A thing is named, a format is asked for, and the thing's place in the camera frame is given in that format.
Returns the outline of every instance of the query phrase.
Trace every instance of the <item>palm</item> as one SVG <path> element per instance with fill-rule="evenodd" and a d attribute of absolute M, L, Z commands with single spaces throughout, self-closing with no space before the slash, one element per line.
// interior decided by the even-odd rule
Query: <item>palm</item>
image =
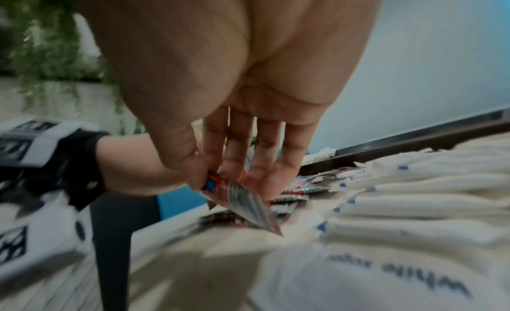
<path fill-rule="evenodd" d="M 295 177 L 320 117 L 361 56 L 379 2 L 80 1 L 163 163 L 197 188 L 207 169 L 220 166 L 238 179 L 257 117 L 248 185 L 265 197 Z M 203 117 L 207 163 L 189 128 Z"/>

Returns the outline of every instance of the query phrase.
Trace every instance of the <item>gray wall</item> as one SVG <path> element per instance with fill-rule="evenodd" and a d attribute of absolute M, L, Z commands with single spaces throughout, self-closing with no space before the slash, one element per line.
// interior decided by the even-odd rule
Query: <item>gray wall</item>
<path fill-rule="evenodd" d="M 510 0 L 384 0 L 310 152 L 510 107 Z"/>

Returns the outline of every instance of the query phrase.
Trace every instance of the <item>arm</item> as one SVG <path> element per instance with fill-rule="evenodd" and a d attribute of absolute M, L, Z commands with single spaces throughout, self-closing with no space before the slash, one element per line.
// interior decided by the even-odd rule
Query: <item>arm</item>
<path fill-rule="evenodd" d="M 201 133 L 195 132 L 201 143 Z M 149 135 L 105 136 L 97 142 L 96 160 L 108 191 L 150 196 L 185 185 L 184 177 L 161 163 Z"/>

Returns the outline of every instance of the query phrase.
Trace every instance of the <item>blue mark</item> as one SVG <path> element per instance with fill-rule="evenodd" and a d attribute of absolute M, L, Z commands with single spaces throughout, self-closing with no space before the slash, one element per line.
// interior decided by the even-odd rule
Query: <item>blue mark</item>
<path fill-rule="evenodd" d="M 216 184 L 213 180 L 207 180 L 206 185 L 203 187 L 204 190 L 216 191 Z"/>
<path fill-rule="evenodd" d="M 328 223 L 327 221 L 324 221 L 323 223 L 318 224 L 317 225 L 317 229 L 322 231 L 322 232 L 326 232 L 326 224 L 327 223 Z"/>

